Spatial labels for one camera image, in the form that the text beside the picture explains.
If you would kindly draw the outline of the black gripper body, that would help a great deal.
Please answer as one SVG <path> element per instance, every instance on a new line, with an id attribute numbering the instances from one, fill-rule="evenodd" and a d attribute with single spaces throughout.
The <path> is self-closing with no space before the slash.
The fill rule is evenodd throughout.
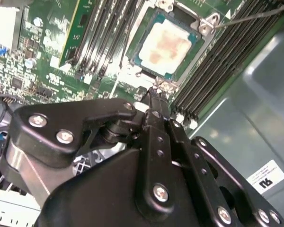
<path id="1" fill-rule="evenodd" d="M 117 154 L 59 186 L 37 227 L 201 227 L 209 217 L 181 150 L 154 146 Z"/>

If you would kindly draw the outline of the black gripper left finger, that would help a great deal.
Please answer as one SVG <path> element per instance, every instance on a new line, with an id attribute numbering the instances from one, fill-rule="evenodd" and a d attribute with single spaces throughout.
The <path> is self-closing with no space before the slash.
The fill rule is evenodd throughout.
<path id="1" fill-rule="evenodd" d="M 12 116 L 3 174 L 42 209 L 62 184 L 130 149 L 170 148 L 159 93 L 139 103 L 121 98 L 26 105 Z"/>

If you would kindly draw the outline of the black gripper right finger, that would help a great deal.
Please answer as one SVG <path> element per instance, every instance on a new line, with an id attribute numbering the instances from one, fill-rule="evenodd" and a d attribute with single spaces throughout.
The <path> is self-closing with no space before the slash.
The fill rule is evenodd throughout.
<path id="1" fill-rule="evenodd" d="M 189 139 L 171 119 L 165 93 L 159 102 L 178 163 L 175 209 L 159 226 L 283 227 L 281 214 L 206 139 Z"/>

